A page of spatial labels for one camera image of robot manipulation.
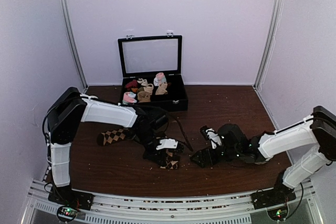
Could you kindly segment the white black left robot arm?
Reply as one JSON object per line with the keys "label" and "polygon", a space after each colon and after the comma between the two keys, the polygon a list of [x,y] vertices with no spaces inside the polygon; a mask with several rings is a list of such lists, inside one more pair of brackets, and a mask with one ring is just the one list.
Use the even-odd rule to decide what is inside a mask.
{"label": "white black left robot arm", "polygon": [[76,201],[69,174],[70,148],[83,122],[130,128],[132,137],[144,147],[143,158],[165,167],[166,151],[157,148],[160,142],[154,132],[155,110],[155,107],[106,102],[82,94],[75,87],[68,88],[49,108],[42,124],[56,198],[64,205]]}

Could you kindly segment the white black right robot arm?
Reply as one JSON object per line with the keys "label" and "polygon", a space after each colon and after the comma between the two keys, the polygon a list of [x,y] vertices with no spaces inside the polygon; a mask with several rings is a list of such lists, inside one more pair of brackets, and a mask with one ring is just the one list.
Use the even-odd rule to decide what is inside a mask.
{"label": "white black right robot arm", "polygon": [[202,168],[234,159],[246,164],[264,164],[279,153],[312,145],[301,159],[279,173],[273,189],[251,195],[256,209],[295,200],[293,191],[303,180],[335,161],[335,115],[322,106],[316,106],[296,124],[252,138],[247,138],[237,124],[225,124],[218,131],[203,126],[200,132],[211,146],[197,151],[191,161]]}

